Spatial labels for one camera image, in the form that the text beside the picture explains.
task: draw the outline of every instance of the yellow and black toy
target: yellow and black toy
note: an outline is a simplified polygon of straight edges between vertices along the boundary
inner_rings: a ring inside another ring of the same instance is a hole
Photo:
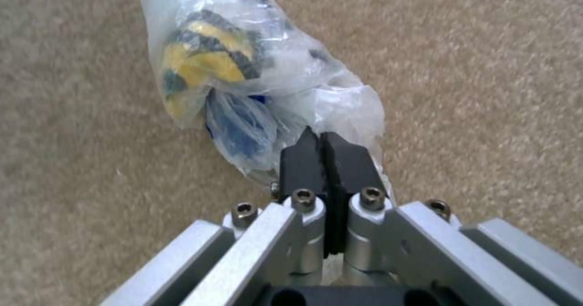
[[[211,77],[224,82],[259,78],[262,53],[258,32],[242,30],[210,10],[191,14],[164,49],[162,88],[168,113],[180,120],[188,107],[182,94],[201,88]]]

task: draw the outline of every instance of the beige carpet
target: beige carpet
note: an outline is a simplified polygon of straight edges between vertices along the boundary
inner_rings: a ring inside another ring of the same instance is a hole
[[[264,204],[164,113],[140,0],[0,0],[0,304],[96,304],[197,218]],[[400,202],[583,262],[583,0],[277,0],[380,93]]]

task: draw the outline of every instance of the screw head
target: screw head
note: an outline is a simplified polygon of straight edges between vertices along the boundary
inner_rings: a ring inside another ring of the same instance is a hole
[[[279,200],[279,182],[271,182],[269,192],[271,192],[271,200]]]
[[[439,199],[429,199],[425,202],[425,206],[429,207],[435,214],[438,214],[442,219],[450,221],[451,208],[447,202]]]
[[[237,206],[233,207],[231,210],[233,225],[246,229],[257,218],[257,213],[257,207],[250,202],[237,204]]]
[[[298,189],[291,194],[291,206],[300,213],[307,213],[316,207],[316,195],[309,189]]]
[[[385,192],[379,188],[368,186],[360,191],[360,206],[368,210],[385,208]]]

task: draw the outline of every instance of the metal cylinder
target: metal cylinder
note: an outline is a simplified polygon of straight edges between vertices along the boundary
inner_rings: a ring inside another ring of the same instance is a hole
[[[303,212],[299,212],[302,214],[302,223],[306,234],[305,246],[297,266],[292,270],[292,273],[295,274],[308,274],[322,269],[326,207],[320,198],[316,198],[313,192],[311,193],[313,196],[312,205],[304,203],[298,206],[298,203],[294,202],[293,195],[283,202],[283,206],[296,210],[298,207],[303,210]]]
[[[355,194],[348,202],[348,232],[344,261],[360,271],[385,271],[389,268],[388,260],[383,257],[374,240],[385,219],[385,212],[391,209],[392,205],[389,200],[382,202],[375,200],[373,203],[364,204],[362,200],[362,194]],[[378,209],[379,204],[383,205],[383,208]]]

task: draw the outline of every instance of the plastic bag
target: plastic bag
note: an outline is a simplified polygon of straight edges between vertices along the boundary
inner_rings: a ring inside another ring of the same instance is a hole
[[[160,95],[177,125],[203,119],[247,177],[277,178],[306,126],[366,146],[382,173],[377,93],[296,28],[273,0],[142,0]]]

